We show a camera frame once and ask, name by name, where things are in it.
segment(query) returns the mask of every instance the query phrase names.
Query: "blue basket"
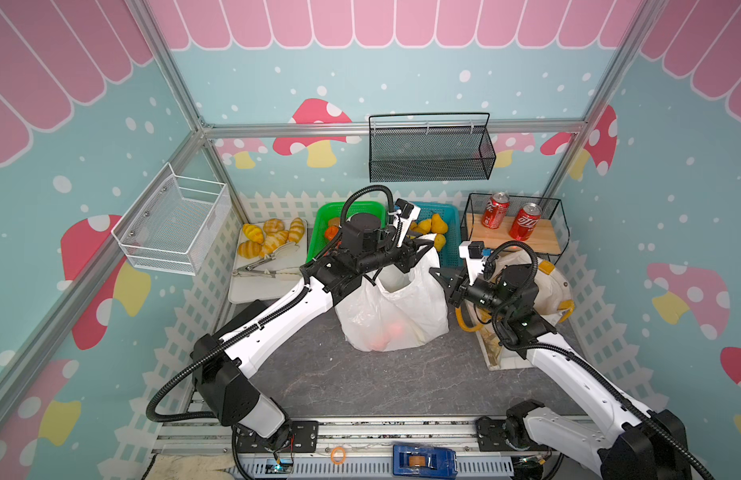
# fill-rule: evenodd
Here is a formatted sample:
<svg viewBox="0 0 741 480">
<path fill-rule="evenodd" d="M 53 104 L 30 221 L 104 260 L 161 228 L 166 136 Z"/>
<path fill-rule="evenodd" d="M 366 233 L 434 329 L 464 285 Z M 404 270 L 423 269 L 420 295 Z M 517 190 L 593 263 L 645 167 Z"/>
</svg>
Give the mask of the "blue basket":
<svg viewBox="0 0 741 480">
<path fill-rule="evenodd" d="M 415 206 L 421 208 L 418 220 L 432 218 L 434 214 L 439 214 L 442 220 L 448 224 L 448 233 L 445 234 L 445 246 L 442 252 L 439 252 L 440 266 L 461 266 L 462 259 L 459 256 L 459 245 L 461 245 L 461 223 L 459 211 L 452 205 L 435 204 L 428 202 L 414 202 Z"/>
</svg>

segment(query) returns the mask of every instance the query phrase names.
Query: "coca-cola can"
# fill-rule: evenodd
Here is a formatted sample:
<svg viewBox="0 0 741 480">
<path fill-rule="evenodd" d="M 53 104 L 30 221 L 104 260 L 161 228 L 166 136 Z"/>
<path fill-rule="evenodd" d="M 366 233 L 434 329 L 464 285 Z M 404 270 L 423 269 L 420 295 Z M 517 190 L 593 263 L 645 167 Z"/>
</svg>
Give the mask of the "coca-cola can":
<svg viewBox="0 0 741 480">
<path fill-rule="evenodd" d="M 491 195 L 485 206 L 485 213 L 482 215 L 482 225 L 493 229 L 498 228 L 508 211 L 509 195 L 504 192 Z"/>
<path fill-rule="evenodd" d="M 541 219 L 541 207 L 536 204 L 525 204 L 519 210 L 515 221 L 509 229 L 509 236 L 515 240 L 525 241 L 530 238 L 535 226 Z"/>
</svg>

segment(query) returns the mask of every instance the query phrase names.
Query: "wooden shelf board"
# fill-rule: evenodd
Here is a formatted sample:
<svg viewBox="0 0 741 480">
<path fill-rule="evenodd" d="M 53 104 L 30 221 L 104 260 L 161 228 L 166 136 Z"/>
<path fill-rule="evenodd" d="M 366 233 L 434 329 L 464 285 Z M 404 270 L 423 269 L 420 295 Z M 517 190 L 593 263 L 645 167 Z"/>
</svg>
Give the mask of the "wooden shelf board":
<svg viewBox="0 0 741 480">
<path fill-rule="evenodd" d="M 509 229 L 512 222 L 514 222 L 514 216 L 507 216 L 501 222 L 501 226 L 493 230 L 482 225 L 481 215 L 466 215 L 466 229 L 471 234 L 471 241 L 481 240 L 485 242 L 485 246 L 488 248 L 496 248 L 504 242 L 514 240 L 509 236 Z M 474 231 L 471 231 L 472 223 L 474 225 Z M 535 226 L 535 230 L 533 230 L 533 234 L 530 235 L 530 238 L 525 243 L 539 254 L 559 255 L 562 253 L 560 244 L 557 242 L 555 229 L 551 225 L 551 220 L 539 220 Z M 512 247 L 507 250 L 519 250 L 519 248 Z"/>
</svg>

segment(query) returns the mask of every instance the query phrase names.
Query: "black wire basket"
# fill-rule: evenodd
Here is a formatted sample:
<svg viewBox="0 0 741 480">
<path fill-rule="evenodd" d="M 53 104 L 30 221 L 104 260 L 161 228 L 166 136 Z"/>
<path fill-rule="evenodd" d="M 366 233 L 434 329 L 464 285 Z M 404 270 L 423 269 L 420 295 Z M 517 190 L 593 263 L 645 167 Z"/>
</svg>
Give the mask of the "black wire basket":
<svg viewBox="0 0 741 480">
<path fill-rule="evenodd" d="M 474 223 L 481 221 L 482 214 L 485 213 L 485 206 L 488 203 L 490 195 L 491 194 L 469 194 L 464 214 L 461 216 L 461 238 L 463 240 L 471 240 L 471 232 L 474 230 Z M 565 209 L 562 207 L 562 200 L 551 197 L 523 197 L 521 195 L 510 195 L 509 211 L 506 212 L 506 216 L 517 216 L 522 206 L 528 203 L 533 203 L 541 207 L 541 220 L 551 221 L 551 225 L 555 231 L 555 236 L 557 237 L 557 242 L 560 246 L 559 254 L 536 251 L 538 258 L 556 264 L 557 260 L 559 260 L 565 253 L 565 250 L 567 250 L 567 244 L 570 242 L 570 228 L 567 226 L 567 219 L 565 218 Z"/>
<path fill-rule="evenodd" d="M 371 115 L 371 182 L 487 180 L 495 150 L 490 114 Z"/>
</svg>

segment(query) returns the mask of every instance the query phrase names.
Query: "gray countertop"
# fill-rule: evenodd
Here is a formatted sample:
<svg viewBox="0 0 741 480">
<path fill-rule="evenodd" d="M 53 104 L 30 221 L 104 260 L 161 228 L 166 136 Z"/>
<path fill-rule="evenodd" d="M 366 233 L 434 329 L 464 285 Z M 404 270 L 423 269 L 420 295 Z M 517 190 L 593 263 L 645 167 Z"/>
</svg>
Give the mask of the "gray countertop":
<svg viewBox="0 0 741 480">
<path fill-rule="evenodd" d="M 562 415 L 583 411 L 538 369 L 491 372 L 475 333 L 450 315 L 450 331 L 424 346 L 361 352 L 345 339 L 335 310 L 296 332 L 250 381 L 289 415 L 504 415 L 534 398 Z M 560 332 L 578 351 L 568 323 Z"/>
</svg>

